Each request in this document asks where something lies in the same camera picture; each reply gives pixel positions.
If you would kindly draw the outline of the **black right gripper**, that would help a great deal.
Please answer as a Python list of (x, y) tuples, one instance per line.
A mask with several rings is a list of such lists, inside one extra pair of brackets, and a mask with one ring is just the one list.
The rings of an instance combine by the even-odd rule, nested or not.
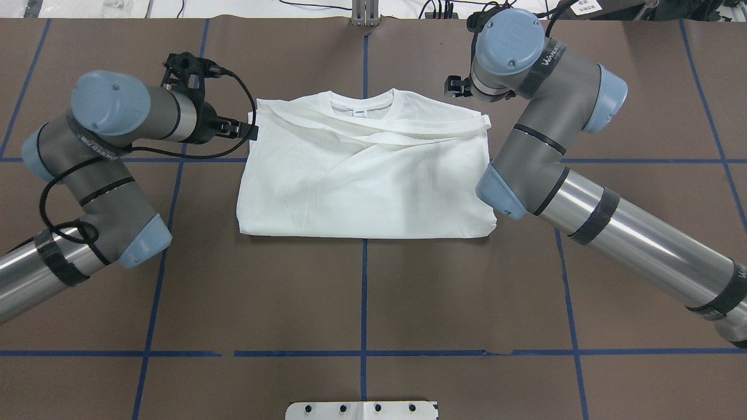
[(462, 79), (459, 75), (449, 75), (446, 77), (445, 97), (468, 97), (469, 93), (472, 97), (484, 103), (494, 103), (497, 101), (496, 90), (484, 86), (480, 80), (473, 78), (471, 75), (466, 79)]

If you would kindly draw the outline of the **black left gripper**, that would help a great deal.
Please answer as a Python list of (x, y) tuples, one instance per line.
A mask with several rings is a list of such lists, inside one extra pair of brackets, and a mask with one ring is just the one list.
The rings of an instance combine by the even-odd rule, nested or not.
[(256, 141), (259, 136), (259, 127), (256, 123), (221, 118), (214, 107), (204, 101), (198, 110), (195, 129), (191, 134), (191, 143), (197, 145), (208, 143), (219, 132), (222, 138)]

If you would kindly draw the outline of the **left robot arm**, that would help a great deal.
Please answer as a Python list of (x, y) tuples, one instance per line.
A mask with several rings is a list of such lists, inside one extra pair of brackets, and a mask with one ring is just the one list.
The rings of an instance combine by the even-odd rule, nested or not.
[(82, 75), (65, 113), (29, 136), (22, 161), (45, 181), (44, 228), (2, 256), (2, 322), (7, 323), (112, 263), (133, 268), (170, 247), (172, 234), (123, 162), (139, 140), (204, 144), (254, 134), (254, 121), (219, 116), (205, 99), (217, 64), (168, 67), (162, 85), (93, 70)]

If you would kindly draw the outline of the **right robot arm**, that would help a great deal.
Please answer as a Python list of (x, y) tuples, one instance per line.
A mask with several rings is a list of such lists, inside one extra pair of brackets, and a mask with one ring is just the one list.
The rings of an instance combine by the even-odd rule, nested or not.
[(627, 83), (550, 37), (537, 15), (493, 7), (473, 13), (470, 75), (445, 94), (528, 101), (476, 193), (510, 218), (533, 214), (571, 241), (605, 255), (715, 324), (745, 348), (745, 265), (710, 249), (572, 170), (566, 153), (618, 114)]

